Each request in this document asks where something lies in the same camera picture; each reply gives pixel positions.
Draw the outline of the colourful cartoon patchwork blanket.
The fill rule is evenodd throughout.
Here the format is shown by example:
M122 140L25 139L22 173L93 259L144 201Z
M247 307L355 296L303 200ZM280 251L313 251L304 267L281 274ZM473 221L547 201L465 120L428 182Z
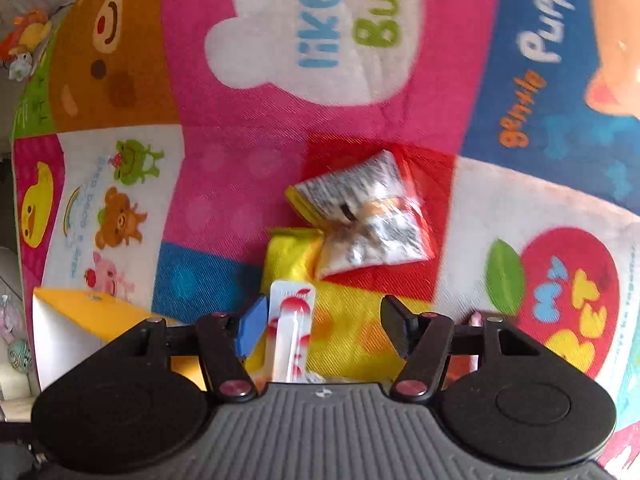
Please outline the colourful cartoon patchwork blanket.
M238 313L270 230L310 226L286 189L400 148L436 256L314 267L305 382L392 382L387 295L498 315L605 388L602 464L638 477L639 0L75 0L49 20L11 131L3 394L41 390L35 288Z

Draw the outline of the small toy figure orange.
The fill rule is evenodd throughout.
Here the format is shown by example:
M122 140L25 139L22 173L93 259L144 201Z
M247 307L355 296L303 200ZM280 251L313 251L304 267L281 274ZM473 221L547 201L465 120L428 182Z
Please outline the small toy figure orange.
M47 14L31 10L13 20L13 29L1 41L1 64L9 80L23 81L32 71L32 55L50 35L52 23Z

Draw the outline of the yellow snack packet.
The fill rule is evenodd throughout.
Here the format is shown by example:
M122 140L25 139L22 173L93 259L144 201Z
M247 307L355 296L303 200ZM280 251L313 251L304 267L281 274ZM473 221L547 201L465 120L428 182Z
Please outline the yellow snack packet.
M305 219L310 226L308 228L273 228L270 230L270 240L262 267L262 282L259 289L268 299L268 318L269 291L270 285L274 281L296 281L314 286L312 284L314 267L324 242L324 234L318 229L321 221L316 218L316 212L312 209L310 201L294 186L286 189L285 197L296 214ZM246 368L252 377L263 382L270 382L264 371L266 339L267 327L257 347L248 357Z

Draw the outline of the clear snack bag red edge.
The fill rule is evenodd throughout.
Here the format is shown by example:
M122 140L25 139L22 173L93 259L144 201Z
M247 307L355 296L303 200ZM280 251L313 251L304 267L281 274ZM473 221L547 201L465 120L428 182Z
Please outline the clear snack bag red edge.
M433 230L400 148L294 184L285 197L324 233L317 278L436 256Z

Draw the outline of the yellow cardboard box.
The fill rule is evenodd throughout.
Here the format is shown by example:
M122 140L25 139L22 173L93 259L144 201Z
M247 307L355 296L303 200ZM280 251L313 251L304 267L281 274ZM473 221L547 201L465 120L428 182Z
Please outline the yellow cardboard box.
M32 354L40 389L155 314L103 292L37 287Z

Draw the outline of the spiral lollipop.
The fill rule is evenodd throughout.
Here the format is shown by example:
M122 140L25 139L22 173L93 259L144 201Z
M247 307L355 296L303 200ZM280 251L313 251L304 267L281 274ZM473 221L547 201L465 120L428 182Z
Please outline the spiral lollipop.
M270 285L265 368L270 382L304 382L316 289L277 280Z

